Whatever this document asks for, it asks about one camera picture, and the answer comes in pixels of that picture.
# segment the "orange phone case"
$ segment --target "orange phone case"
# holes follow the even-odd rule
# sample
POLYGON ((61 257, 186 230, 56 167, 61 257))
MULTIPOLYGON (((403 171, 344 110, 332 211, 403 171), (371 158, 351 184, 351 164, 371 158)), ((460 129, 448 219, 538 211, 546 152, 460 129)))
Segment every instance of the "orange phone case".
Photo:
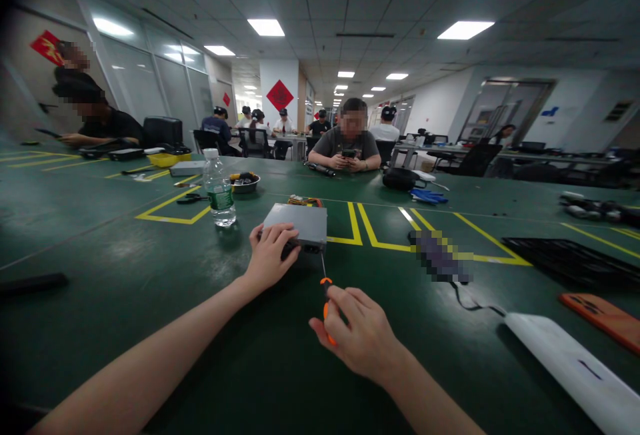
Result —
POLYGON ((562 294, 560 301, 640 355, 640 320, 591 294, 562 294))

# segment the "label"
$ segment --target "label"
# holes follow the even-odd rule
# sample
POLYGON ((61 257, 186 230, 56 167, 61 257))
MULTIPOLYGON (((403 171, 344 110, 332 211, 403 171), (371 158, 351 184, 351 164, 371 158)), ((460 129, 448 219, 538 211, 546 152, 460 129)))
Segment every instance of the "label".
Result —
POLYGON ((231 195, 231 185, 226 187, 218 185, 213 192, 207 192, 209 205, 213 210, 227 210, 233 206, 233 196, 231 195))

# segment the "bottle cap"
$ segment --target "bottle cap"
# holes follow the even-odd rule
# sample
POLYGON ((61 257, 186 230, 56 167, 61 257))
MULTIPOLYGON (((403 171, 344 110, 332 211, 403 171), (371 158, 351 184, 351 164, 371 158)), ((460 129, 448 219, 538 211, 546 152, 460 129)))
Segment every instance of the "bottle cap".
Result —
POLYGON ((205 154, 205 159, 207 160, 217 159, 220 156, 218 149, 204 149, 202 152, 205 154))

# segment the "gray t-shirt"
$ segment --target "gray t-shirt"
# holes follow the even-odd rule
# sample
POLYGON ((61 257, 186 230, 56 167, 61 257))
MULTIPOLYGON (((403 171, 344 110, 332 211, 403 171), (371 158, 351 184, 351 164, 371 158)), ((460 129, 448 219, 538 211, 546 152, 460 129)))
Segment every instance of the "gray t-shirt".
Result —
POLYGON ((363 131, 354 141, 348 141, 343 137, 340 127, 333 127, 326 132, 313 147, 314 152, 325 157, 333 157, 343 149, 355 150, 356 157, 360 160, 379 154, 375 139, 369 131, 363 131))

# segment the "water bottle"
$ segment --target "water bottle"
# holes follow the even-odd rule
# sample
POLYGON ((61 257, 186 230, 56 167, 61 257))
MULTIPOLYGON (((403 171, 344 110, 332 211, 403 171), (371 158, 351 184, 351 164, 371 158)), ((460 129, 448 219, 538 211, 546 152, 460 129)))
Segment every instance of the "water bottle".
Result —
POLYGON ((203 183, 211 214, 217 226, 229 226, 235 222, 235 206, 231 195, 231 181, 220 161, 218 149, 205 149, 205 168, 203 169, 203 183))

